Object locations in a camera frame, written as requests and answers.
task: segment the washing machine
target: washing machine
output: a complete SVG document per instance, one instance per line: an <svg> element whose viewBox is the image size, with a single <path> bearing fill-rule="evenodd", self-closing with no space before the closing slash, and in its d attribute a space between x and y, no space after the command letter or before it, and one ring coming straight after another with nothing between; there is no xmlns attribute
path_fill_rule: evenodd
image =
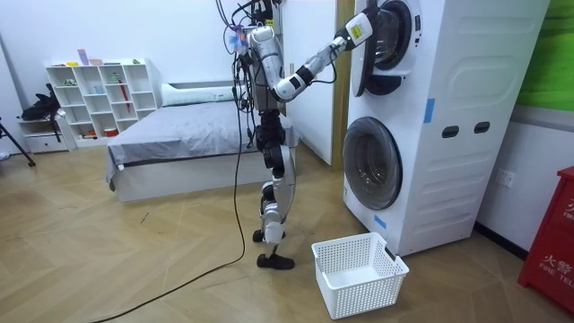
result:
<svg viewBox="0 0 574 323"><path fill-rule="evenodd" d="M395 254L470 236L548 3L356 0L343 199Z"/></svg>

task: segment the baseboard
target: baseboard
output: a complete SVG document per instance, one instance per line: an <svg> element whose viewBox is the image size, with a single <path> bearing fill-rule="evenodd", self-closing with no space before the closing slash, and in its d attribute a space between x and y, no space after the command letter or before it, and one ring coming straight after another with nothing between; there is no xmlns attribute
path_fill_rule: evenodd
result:
<svg viewBox="0 0 574 323"><path fill-rule="evenodd" d="M492 231L491 229L485 227L484 225L482 225L480 223L474 223L474 229L477 232L481 233L484 237L490 239L492 242L503 247L506 251L513 254L514 256L516 256L522 260L526 260L526 257L528 256L528 251L522 249L521 247L516 245L514 242L502 237L501 235L499 235L495 231Z"/></svg>

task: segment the green wall panel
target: green wall panel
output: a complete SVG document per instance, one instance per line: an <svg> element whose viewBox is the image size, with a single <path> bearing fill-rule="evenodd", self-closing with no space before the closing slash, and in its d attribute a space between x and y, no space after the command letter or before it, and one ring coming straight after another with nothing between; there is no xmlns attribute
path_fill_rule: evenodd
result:
<svg viewBox="0 0 574 323"><path fill-rule="evenodd" d="M574 0L552 0L517 104L574 111Z"/></svg>

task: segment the wall socket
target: wall socket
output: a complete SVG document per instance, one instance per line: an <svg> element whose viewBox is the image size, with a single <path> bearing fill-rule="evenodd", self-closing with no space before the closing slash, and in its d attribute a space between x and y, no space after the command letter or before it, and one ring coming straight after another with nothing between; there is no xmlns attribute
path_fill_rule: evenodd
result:
<svg viewBox="0 0 574 323"><path fill-rule="evenodd" d="M513 173L512 171L499 169L499 172L496 174L496 178L494 178L494 180L496 180L496 182L502 186L512 188L512 184L514 184L514 177L516 175L517 174Z"/></svg>

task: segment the red container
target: red container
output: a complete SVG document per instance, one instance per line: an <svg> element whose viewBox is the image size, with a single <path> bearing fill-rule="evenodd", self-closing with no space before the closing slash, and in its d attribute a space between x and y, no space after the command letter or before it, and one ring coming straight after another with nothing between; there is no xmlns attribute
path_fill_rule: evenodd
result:
<svg viewBox="0 0 574 323"><path fill-rule="evenodd" d="M574 313L574 166L558 175L518 283L533 286Z"/></svg>
<svg viewBox="0 0 574 323"><path fill-rule="evenodd" d="M116 136L118 134L119 134L119 132L115 128L104 129L104 135L105 136Z"/></svg>

